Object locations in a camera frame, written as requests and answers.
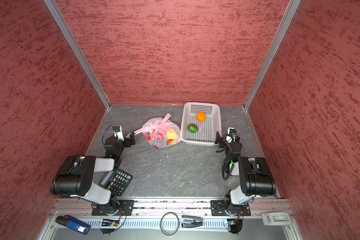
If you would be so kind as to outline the white plastic basket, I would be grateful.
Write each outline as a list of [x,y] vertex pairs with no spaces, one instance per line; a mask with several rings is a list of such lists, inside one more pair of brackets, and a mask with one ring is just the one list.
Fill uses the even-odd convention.
[[[199,122],[197,113],[204,112],[206,120]],[[195,124],[199,131],[191,133],[188,125]],[[215,145],[216,132],[222,134],[222,121],[220,107],[215,104],[188,102],[184,105],[181,122],[181,140],[188,145],[213,147]]]

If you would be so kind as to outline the pink plastic bag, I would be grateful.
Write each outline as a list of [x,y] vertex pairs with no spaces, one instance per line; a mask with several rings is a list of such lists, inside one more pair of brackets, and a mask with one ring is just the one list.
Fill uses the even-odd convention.
[[143,134],[147,142],[155,149],[163,149],[180,143],[180,127],[170,120],[171,114],[148,120],[135,135]]

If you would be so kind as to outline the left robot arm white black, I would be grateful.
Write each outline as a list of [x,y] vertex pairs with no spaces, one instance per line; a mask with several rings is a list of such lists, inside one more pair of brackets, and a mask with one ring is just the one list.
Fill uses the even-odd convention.
[[106,139],[106,156],[68,156],[52,181],[50,192],[64,198],[80,198],[92,203],[93,216],[127,214],[118,201],[133,176],[120,170],[121,154],[135,145],[135,134],[124,140],[111,136]]

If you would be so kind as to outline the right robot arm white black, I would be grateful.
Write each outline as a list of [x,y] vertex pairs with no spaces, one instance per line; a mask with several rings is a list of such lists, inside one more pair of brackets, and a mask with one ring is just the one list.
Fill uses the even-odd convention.
[[213,211],[226,216],[249,216],[249,202],[258,198],[274,196],[276,183],[265,158],[249,158],[241,155],[243,145],[235,129],[221,136],[216,133],[217,153],[224,152],[221,173],[224,181],[239,177],[240,184],[229,190],[223,201],[211,202]]

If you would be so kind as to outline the green lime fruit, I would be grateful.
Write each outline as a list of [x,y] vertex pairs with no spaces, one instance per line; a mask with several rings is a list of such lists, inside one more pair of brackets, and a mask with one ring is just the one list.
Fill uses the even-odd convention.
[[189,124],[188,131],[191,133],[197,133],[199,131],[199,128],[195,124]]

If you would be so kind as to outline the orange fruit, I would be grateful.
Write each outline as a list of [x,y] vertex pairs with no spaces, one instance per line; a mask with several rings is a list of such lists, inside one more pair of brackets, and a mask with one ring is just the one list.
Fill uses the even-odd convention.
[[206,114],[204,112],[199,112],[197,113],[196,118],[199,122],[203,122],[206,120]]

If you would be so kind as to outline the left circuit board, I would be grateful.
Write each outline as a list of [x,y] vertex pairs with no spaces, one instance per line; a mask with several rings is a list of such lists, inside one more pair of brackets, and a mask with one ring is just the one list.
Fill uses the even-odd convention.
[[101,227],[111,227],[116,228],[119,226],[119,220],[111,220],[111,219],[102,219]]

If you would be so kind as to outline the circuit board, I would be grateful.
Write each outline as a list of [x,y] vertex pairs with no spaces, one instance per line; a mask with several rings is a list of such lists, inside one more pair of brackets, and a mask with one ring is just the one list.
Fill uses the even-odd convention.
[[111,219],[102,219],[101,227],[111,227],[116,228],[119,226],[119,220],[111,220]]
[[242,230],[242,227],[243,227],[243,221],[240,219],[227,221],[227,229],[228,232],[231,234],[238,235],[239,232]]

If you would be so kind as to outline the black grey stapler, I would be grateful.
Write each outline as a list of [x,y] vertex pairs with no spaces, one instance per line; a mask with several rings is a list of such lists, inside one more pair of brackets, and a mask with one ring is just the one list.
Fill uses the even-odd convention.
[[182,215],[182,228],[197,228],[201,226],[203,226],[202,217]]

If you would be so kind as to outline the blue black device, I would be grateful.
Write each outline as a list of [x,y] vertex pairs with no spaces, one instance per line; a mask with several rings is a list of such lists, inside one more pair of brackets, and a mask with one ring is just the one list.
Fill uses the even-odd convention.
[[58,216],[55,222],[83,235],[86,235],[91,229],[89,224],[86,224],[70,215]]

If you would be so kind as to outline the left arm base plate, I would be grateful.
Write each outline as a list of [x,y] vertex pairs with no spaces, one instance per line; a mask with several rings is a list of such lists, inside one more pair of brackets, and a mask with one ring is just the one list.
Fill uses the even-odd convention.
[[126,216],[132,214],[134,200],[118,200],[115,207],[92,203],[92,216],[118,216],[123,213]]

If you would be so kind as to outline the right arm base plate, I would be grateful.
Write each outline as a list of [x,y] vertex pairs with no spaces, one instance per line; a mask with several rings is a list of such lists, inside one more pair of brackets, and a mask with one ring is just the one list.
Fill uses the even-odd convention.
[[244,205],[229,205],[225,201],[219,200],[212,200],[210,203],[212,216],[251,216],[251,210],[248,203]]

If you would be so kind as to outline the aluminium front rail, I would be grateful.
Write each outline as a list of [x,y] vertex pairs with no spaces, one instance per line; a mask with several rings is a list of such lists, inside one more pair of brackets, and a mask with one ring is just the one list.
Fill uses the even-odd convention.
[[[134,200],[130,216],[92,216],[92,204],[83,200],[58,199],[39,235],[41,240],[145,240],[145,239],[216,239],[216,240],[300,240],[302,235],[292,213],[289,201],[262,198],[249,202],[251,216],[212,216],[211,201],[221,198],[121,198]],[[265,226],[262,213],[286,212],[292,224]],[[58,216],[70,215],[91,226],[86,235],[75,232],[55,222]],[[203,218],[203,226],[182,228],[182,215]],[[119,220],[116,228],[101,227],[102,219]],[[227,229],[228,220],[242,220],[238,235]]]

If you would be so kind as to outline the left aluminium corner post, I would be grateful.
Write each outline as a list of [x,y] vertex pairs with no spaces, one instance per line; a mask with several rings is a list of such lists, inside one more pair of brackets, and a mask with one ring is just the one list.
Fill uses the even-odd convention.
[[109,101],[107,95],[105,94],[103,88],[101,87],[101,84],[100,84],[98,78],[96,77],[94,71],[92,70],[88,60],[86,59],[83,51],[81,50],[78,42],[76,41],[66,20],[64,19],[63,14],[61,13],[56,1],[44,0],[44,3],[46,4],[53,19],[57,23],[63,36],[67,40],[69,46],[71,47],[73,53],[75,54],[77,60],[79,61],[80,65],[81,65],[81,67],[83,68],[84,72],[86,73],[87,77],[89,78],[90,82],[92,83],[93,87],[95,88],[98,96],[102,100],[106,109],[109,110],[111,108],[112,104]]

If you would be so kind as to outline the aluminium corner post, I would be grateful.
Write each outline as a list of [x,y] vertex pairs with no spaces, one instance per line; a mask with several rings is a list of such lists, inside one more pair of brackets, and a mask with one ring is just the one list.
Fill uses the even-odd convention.
[[301,3],[301,0],[290,0],[289,4],[286,8],[286,11],[281,19],[281,22],[278,26],[278,29],[274,35],[274,38],[271,42],[271,45],[269,47],[269,50],[267,52],[267,55],[262,63],[262,66],[259,70],[259,73],[255,79],[255,82],[250,90],[250,93],[244,103],[244,111],[248,111],[249,107],[268,71],[269,66],[271,65],[271,62],[289,28],[289,25],[292,22],[292,19]]
[[75,54],[77,60],[79,61],[80,65],[81,65],[81,67],[83,68],[84,72],[86,73],[87,77],[89,78],[90,82],[92,83],[93,87],[95,88],[98,96],[102,100],[106,109],[109,110],[111,108],[112,104],[109,101],[107,95],[105,94],[103,88],[101,87],[101,84],[100,84],[98,78],[96,77],[94,71],[92,70],[88,60],[86,59],[83,51],[81,50],[78,42],[76,41],[66,20],[64,19],[63,14],[61,13],[56,1],[44,0],[44,3],[46,4],[53,19],[57,23],[63,36],[67,40],[69,46],[71,47],[73,53]]

